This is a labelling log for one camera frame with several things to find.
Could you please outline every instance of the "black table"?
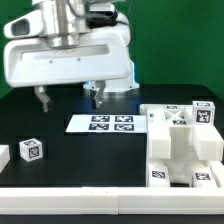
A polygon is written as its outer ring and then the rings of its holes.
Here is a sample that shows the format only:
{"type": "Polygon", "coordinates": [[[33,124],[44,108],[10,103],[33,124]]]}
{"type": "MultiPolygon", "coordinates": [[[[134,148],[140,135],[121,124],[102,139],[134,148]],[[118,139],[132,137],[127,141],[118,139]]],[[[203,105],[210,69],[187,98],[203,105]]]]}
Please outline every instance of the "black table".
{"type": "MultiPolygon", "coordinates": [[[[112,137],[107,134],[96,136],[87,133],[68,135],[65,130],[73,114],[137,115],[140,104],[189,105],[194,100],[213,101],[216,106],[215,126],[224,138],[224,102],[203,86],[144,85],[138,95],[105,100],[100,109],[92,108],[92,98],[83,94],[80,85],[52,86],[49,87],[48,94],[54,102],[53,111],[49,113],[42,111],[42,105],[36,99],[32,88],[15,89],[0,100],[0,144],[9,144],[11,155],[10,163],[1,174],[0,187],[108,186],[111,183],[113,186],[143,186],[145,135],[132,135],[131,138],[129,134],[112,137]],[[27,163],[19,156],[18,142],[33,137],[43,142],[44,158],[27,163]],[[68,147],[69,144],[75,144],[76,150],[68,147]],[[121,146],[123,151],[105,155],[102,150],[90,151],[90,146],[95,149],[121,146]],[[137,157],[135,153],[126,156],[125,150],[130,147],[133,152],[137,147],[140,149],[137,157]],[[58,169],[61,160],[67,162],[62,162],[63,169],[58,169]],[[99,161],[106,161],[101,164],[106,169],[102,169],[99,161]],[[91,165],[91,175],[87,164],[91,165]],[[133,167],[131,176],[127,176],[126,173],[130,172],[133,164],[138,166],[133,167]],[[109,167],[114,165],[117,170],[115,169],[110,178],[106,179],[109,167]],[[118,175],[116,172],[121,168],[124,172],[118,175]],[[76,175],[74,172],[65,175],[65,170],[71,169],[76,170],[76,175]]],[[[0,216],[0,221],[2,223],[15,221],[17,223],[223,223],[224,216],[0,216]]]]}

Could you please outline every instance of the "green wall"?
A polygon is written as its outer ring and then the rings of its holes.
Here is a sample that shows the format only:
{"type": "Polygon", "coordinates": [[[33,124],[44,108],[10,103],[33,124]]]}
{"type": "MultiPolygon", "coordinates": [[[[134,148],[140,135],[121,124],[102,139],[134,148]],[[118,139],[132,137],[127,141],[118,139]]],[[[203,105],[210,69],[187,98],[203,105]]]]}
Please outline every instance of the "green wall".
{"type": "MultiPolygon", "coordinates": [[[[128,12],[129,3],[116,5],[128,12]]],[[[31,0],[1,0],[1,30],[30,9],[31,0]]],[[[136,0],[130,21],[131,57],[140,83],[200,84],[224,99],[223,0],[136,0]]],[[[0,43],[2,62],[2,32],[0,43]]],[[[0,92],[7,89],[4,81],[0,85],[0,92]]]]}

